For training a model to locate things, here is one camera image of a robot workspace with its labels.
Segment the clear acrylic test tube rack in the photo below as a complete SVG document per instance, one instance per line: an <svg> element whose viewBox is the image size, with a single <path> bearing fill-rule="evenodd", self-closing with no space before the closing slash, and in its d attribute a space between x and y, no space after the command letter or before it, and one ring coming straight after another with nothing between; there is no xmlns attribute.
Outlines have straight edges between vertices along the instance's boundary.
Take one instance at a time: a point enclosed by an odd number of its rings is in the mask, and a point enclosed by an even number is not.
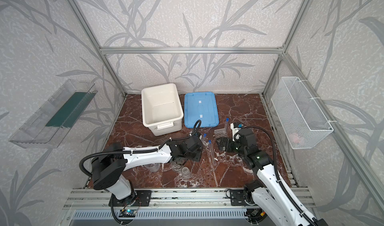
<svg viewBox="0 0 384 226"><path fill-rule="evenodd" d="M227 130L226 129L217 129L217 130L214 130L214 136L216 139L219 139L219 138L227 138L228 137L228 134L227 134Z"/></svg>

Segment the white plastic storage bin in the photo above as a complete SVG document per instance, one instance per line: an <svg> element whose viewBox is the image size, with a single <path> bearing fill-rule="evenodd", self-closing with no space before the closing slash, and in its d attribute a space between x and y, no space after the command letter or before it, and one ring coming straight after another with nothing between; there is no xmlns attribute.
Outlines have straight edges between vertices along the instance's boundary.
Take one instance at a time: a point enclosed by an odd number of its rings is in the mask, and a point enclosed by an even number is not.
<svg viewBox="0 0 384 226"><path fill-rule="evenodd" d="M150 129L154 136L182 129L184 113L174 83L144 88L141 96L143 125Z"/></svg>

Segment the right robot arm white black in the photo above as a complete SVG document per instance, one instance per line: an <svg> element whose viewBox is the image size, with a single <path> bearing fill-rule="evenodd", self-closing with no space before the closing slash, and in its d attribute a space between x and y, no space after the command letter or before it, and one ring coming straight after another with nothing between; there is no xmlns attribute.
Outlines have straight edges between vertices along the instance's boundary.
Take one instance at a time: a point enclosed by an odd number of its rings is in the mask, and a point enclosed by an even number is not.
<svg viewBox="0 0 384 226"><path fill-rule="evenodd" d="M232 123L233 137L217 139L221 151L238 154L258 178L245 185L244 202L258 206L277 226L327 225L303 205L280 175L276 146L272 145L271 157L258 147L254 129L255 126Z"/></svg>

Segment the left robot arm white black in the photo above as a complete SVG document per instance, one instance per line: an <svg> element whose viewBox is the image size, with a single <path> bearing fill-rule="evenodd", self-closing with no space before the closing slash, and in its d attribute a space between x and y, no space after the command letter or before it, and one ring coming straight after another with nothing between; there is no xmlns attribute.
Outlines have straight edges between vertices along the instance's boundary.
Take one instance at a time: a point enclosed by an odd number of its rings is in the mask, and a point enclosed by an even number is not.
<svg viewBox="0 0 384 226"><path fill-rule="evenodd" d="M169 138L159 146L130 148L112 144L102 152L82 158L79 168L92 179L94 190L111 192L113 200L134 199L134 188L123 172L151 164L199 162L203 151L201 124L202 121L196 121L191 134L179 139Z"/></svg>

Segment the clear glass flask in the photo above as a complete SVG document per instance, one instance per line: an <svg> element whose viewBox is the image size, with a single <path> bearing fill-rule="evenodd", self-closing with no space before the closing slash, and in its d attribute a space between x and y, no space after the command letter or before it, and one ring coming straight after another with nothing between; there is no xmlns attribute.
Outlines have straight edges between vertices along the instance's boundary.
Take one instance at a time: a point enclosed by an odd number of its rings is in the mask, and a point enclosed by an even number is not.
<svg viewBox="0 0 384 226"><path fill-rule="evenodd" d="M177 162L171 163L171 169L175 172L180 172L183 169L183 167L184 166L182 164L178 164Z"/></svg>

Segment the small clear glass beaker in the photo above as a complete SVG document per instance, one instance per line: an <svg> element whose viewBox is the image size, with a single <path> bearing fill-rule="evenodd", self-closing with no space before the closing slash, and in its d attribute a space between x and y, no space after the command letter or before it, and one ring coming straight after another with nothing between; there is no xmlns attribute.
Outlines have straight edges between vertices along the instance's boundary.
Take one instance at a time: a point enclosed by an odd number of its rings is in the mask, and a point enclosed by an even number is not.
<svg viewBox="0 0 384 226"><path fill-rule="evenodd" d="M188 179L191 176L191 171L187 167L183 167L181 170L181 175L183 178Z"/></svg>

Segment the blue plastic bin lid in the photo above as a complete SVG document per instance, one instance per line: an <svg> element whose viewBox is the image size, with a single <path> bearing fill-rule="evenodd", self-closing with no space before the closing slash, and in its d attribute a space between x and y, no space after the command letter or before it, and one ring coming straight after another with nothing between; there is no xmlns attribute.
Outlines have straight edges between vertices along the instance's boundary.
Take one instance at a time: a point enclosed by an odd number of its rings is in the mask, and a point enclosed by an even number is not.
<svg viewBox="0 0 384 226"><path fill-rule="evenodd" d="M198 120L202 122L201 128L213 128L219 125L217 102L212 92L185 94L184 124L192 129Z"/></svg>

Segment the clear plastic measuring cup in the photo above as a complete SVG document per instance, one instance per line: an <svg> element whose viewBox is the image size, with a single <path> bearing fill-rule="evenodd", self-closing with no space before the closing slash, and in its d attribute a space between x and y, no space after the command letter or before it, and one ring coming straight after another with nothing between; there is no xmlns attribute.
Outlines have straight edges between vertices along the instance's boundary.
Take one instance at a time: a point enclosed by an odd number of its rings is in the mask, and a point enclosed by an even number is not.
<svg viewBox="0 0 384 226"><path fill-rule="evenodd" d="M144 168L146 168L147 170L149 170L152 173L156 173L160 170L161 165L162 164L160 164L160 163L148 164L148 165L144 165Z"/></svg>

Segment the pink object in basket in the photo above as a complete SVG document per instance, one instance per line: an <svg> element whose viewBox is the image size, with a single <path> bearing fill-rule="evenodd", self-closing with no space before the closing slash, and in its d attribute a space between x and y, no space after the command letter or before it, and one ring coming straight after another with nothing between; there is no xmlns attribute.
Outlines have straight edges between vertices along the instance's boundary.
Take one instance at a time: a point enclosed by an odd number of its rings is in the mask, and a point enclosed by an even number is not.
<svg viewBox="0 0 384 226"><path fill-rule="evenodd" d="M304 138L296 133L289 134L289 139L293 145L302 145L304 143Z"/></svg>

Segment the green circuit board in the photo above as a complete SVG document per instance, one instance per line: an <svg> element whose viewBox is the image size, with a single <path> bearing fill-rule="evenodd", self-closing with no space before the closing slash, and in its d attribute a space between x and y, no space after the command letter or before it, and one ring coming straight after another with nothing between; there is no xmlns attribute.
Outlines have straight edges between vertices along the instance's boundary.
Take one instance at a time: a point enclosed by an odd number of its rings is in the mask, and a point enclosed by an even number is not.
<svg viewBox="0 0 384 226"><path fill-rule="evenodd" d="M138 213L138 210L135 209L125 209L125 210L120 210L119 212L119 218L135 218Z"/></svg>

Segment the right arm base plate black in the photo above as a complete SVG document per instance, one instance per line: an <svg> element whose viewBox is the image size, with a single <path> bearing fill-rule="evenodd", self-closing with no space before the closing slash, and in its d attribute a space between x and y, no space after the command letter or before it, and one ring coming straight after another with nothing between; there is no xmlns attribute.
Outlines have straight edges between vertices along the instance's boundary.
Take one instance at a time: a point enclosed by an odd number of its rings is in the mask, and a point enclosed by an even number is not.
<svg viewBox="0 0 384 226"><path fill-rule="evenodd" d="M231 206L255 206L255 202L252 199L252 194L246 190L229 190L229 196L231 200Z"/></svg>

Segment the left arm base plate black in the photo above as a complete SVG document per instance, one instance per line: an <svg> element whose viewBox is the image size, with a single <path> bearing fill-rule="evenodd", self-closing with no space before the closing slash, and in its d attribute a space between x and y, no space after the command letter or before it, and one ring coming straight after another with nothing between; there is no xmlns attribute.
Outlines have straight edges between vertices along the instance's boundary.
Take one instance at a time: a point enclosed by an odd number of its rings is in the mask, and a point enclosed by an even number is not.
<svg viewBox="0 0 384 226"><path fill-rule="evenodd" d="M115 195L112 194L109 201L109 207L148 207L151 200L152 191L138 190L134 195L128 196L125 199L117 200Z"/></svg>

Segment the clear wall shelf green mat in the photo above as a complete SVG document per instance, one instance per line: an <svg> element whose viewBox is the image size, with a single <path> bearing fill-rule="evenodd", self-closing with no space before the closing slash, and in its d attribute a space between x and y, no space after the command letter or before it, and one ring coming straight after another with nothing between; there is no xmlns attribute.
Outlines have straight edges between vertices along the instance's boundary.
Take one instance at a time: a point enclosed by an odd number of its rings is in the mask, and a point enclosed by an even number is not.
<svg viewBox="0 0 384 226"><path fill-rule="evenodd" d="M56 149L97 92L94 83L68 79L9 141L24 149Z"/></svg>

